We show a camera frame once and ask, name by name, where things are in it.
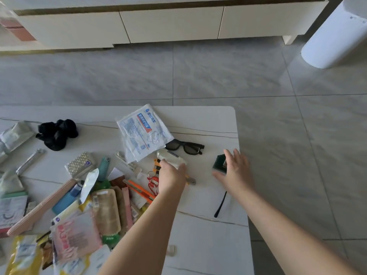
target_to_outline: black sunglasses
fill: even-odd
[[[166,143],[166,149],[168,150],[178,150],[181,146],[183,147],[183,150],[190,155],[203,154],[200,149],[205,147],[204,145],[191,142],[182,142],[177,139],[173,139],[171,142]]]

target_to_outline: key ring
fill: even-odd
[[[152,176],[150,173],[153,173],[150,171],[148,173],[149,177],[147,177],[147,180],[149,181],[148,187],[150,191],[153,193],[154,196],[157,196],[159,193],[158,184],[159,184],[159,178],[158,176]]]

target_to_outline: white trash can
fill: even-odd
[[[367,0],[343,0],[303,46],[302,58],[319,69],[332,67],[367,37]]]

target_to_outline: black fabric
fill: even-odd
[[[36,138],[44,142],[45,146],[53,151],[60,151],[67,145],[68,138],[76,138],[79,133],[72,120],[58,120],[45,122],[38,126]]]

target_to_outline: hand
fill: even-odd
[[[254,180],[247,158],[235,149],[233,155],[229,150],[224,150],[227,161],[227,175],[213,171],[212,175],[219,180],[224,188],[232,195],[240,191],[254,190]]]
[[[178,170],[169,164],[166,160],[160,162],[161,169],[159,171],[159,193],[177,189],[183,191],[186,184],[186,165],[181,164]]]

